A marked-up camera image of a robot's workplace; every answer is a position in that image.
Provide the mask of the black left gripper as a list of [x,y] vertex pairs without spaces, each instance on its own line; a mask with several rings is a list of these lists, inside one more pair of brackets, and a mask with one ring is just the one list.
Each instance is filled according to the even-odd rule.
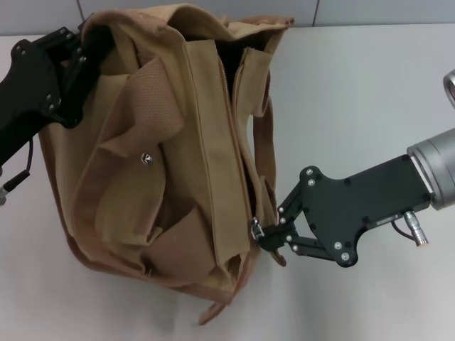
[[1,81],[1,164],[48,124],[67,129],[82,120],[82,105],[114,46],[109,30],[82,34],[63,26],[11,50],[11,66]]

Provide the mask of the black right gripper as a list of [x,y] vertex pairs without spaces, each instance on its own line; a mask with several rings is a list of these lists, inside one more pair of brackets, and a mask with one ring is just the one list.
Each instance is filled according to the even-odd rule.
[[[331,179],[316,166],[300,173],[300,181],[278,207],[278,227],[268,227],[259,245],[273,252],[288,245],[298,256],[357,263],[357,243],[369,229],[429,207],[431,195],[409,156],[398,156],[344,179]],[[301,237],[293,227],[301,214],[316,239]]]

